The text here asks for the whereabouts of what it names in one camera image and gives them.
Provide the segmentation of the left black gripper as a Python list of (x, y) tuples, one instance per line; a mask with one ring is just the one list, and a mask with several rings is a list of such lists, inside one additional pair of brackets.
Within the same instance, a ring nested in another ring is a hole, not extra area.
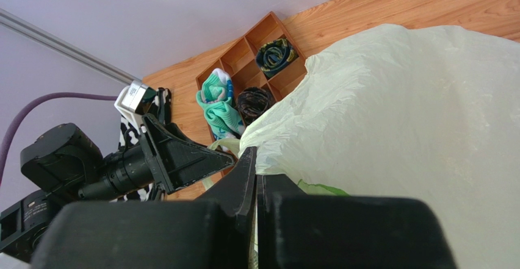
[(142, 119), (140, 145), (145, 162), (154, 184), (166, 193), (177, 192), (236, 163), (230, 153), (191, 140), (175, 123), (163, 124), (153, 114)]

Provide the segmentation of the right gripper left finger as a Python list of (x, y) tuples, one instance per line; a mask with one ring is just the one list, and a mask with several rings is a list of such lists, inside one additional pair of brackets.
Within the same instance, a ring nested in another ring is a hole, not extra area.
[(53, 219), (32, 268), (248, 268), (255, 163), (235, 167), (191, 201), (76, 202)]

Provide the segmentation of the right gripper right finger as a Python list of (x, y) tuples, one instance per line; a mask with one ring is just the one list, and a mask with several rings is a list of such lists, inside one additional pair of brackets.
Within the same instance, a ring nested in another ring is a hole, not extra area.
[(308, 195), (258, 176), (261, 268), (455, 268), (441, 225), (417, 199)]

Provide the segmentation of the pale green plastic bag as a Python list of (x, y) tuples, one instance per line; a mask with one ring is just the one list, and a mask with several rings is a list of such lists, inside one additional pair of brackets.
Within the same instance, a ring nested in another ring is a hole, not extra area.
[(319, 195), (425, 202), (459, 268), (519, 267), (519, 43), (383, 24), (305, 63), (297, 87), (220, 144)]

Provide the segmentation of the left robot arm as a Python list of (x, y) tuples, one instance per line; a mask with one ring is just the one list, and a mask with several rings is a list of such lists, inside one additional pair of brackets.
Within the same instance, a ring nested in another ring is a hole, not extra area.
[(38, 186), (1, 213), (1, 252), (29, 262), (61, 208), (76, 201), (111, 201), (153, 184), (159, 201), (233, 166), (234, 157), (186, 137), (175, 123), (142, 118), (134, 146), (103, 156), (73, 123), (44, 133), (21, 152), (21, 172)]

